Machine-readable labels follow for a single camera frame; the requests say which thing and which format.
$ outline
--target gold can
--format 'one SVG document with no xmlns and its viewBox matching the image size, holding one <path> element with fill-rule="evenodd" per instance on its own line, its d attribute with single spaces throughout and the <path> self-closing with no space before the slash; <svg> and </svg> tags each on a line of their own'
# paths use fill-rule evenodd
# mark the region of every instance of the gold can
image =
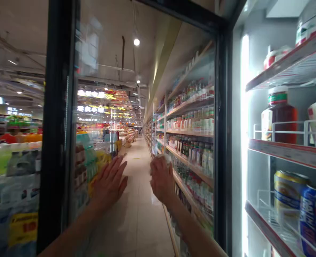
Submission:
<svg viewBox="0 0 316 257">
<path fill-rule="evenodd" d="M 309 184 L 308 177 L 278 170 L 274 175 L 275 186 L 275 208 L 278 213 L 278 220 L 288 222 L 297 226 L 299 220 L 301 196 L 305 187 Z"/>
</svg>

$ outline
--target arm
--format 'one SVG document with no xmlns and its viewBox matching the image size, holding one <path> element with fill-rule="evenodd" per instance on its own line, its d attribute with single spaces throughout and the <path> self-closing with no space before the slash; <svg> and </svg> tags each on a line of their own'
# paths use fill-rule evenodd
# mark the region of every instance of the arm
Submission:
<svg viewBox="0 0 316 257">
<path fill-rule="evenodd" d="M 116 203 L 127 186 L 128 177 L 122 181 L 122 174 L 127 165 L 123 157 L 115 157 L 100 173 L 94 185 L 94 197 L 78 219 L 54 240 L 39 257 L 73 256 L 83 240 L 92 232 L 95 223 Z"/>
<path fill-rule="evenodd" d="M 177 220 L 183 239 L 193 257 L 219 256 L 227 254 L 195 221 L 183 203 L 174 193 L 172 164 L 167 168 L 164 157 L 154 158 L 151 162 L 151 187 L 157 198 L 166 205 L 172 216 Z"/>
</svg>

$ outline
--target tiled floor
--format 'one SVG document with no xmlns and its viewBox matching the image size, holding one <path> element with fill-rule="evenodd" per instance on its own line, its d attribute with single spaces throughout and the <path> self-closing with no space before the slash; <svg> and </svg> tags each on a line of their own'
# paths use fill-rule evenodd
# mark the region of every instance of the tiled floor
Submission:
<svg viewBox="0 0 316 257">
<path fill-rule="evenodd" d="M 127 149 L 124 161 L 127 188 L 96 227 L 88 256 L 174 257 L 162 203 L 149 183 L 151 158 L 143 136 Z"/>
</svg>

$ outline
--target yellow price tag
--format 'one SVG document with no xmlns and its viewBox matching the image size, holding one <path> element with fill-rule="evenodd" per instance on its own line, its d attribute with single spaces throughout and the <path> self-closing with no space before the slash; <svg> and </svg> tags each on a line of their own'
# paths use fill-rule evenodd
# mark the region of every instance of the yellow price tag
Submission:
<svg viewBox="0 0 316 257">
<path fill-rule="evenodd" d="M 38 213 L 14 214 L 9 225 L 8 247 L 37 241 Z"/>
</svg>

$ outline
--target can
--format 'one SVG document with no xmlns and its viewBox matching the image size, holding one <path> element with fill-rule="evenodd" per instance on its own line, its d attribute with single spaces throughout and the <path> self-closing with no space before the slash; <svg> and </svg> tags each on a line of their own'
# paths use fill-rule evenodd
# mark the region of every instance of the can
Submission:
<svg viewBox="0 0 316 257">
<path fill-rule="evenodd" d="M 316 186 L 307 186 L 301 198 L 299 232 L 316 247 Z M 301 239 L 301 249 L 305 256 L 316 257 L 316 251 Z"/>
<path fill-rule="evenodd" d="M 309 178 L 301 174 L 278 170 L 274 175 L 275 208 L 279 222 L 287 222 L 297 229 L 301 195 L 309 184 Z"/>
</svg>

